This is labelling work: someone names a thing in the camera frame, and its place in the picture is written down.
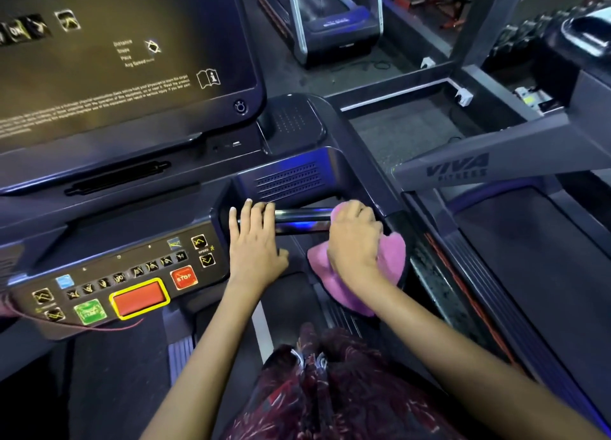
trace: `red emergency stop button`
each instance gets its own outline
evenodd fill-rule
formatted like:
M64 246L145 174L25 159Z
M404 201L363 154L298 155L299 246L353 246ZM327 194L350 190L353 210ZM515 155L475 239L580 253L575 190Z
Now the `red emergency stop button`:
M109 298L121 320L128 320L170 303L165 285L158 277L113 292Z
M172 281L174 281L176 289L186 289L198 282L195 272L190 265L175 269L170 273L170 276L172 276Z

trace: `power button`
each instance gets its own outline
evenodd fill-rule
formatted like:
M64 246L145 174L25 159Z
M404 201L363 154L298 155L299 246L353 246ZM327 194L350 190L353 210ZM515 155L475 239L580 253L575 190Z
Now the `power button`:
M233 109L239 114L244 115L247 112L248 107L246 106L246 102L244 102L242 99L238 99L233 103Z

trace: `microfiber cloth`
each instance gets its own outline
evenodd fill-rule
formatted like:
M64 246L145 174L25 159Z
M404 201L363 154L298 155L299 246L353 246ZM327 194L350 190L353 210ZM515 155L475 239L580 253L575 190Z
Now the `microfiber cloth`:
M331 212L331 223L337 216L343 202L337 205ZM346 308L360 313L361 315L375 316L373 311L367 307L350 289L341 281L340 276L333 271L331 262L327 256L329 242L323 242L307 251L307 259L314 273L320 278L323 286L331 296ZM378 249L378 268L382 274L394 285L399 283L403 268L405 267L405 241L398 233L390 236L380 237Z

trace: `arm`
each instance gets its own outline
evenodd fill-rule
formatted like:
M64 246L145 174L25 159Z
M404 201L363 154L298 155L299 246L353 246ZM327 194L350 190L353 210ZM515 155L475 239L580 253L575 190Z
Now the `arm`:
M231 276L208 328L141 440L202 440L212 435L216 413L248 320L265 288L288 266L276 249L274 204L229 212Z
M348 205L331 227L329 253L336 271L477 420L508 440L607 438L546 388L389 283L376 265L381 225L371 209L358 204ZM365 244L375 247L373 255Z

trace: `person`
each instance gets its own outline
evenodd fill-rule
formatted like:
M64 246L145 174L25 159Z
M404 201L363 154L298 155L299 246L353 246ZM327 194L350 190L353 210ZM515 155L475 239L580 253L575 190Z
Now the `person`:
M225 294L142 440L210 438L244 328L265 288L288 266L287 251L276 249L274 204L247 200L240 221L238 227L232 208ZM305 325L295 348L281 346L264 363L246 406L221 438L606 438L546 388L389 283L376 261L381 232L371 208L355 200L345 204L329 233L331 265L445 392L433 393L432 384L406 376L341 329L318 338ZM469 433L478 425L488 434Z

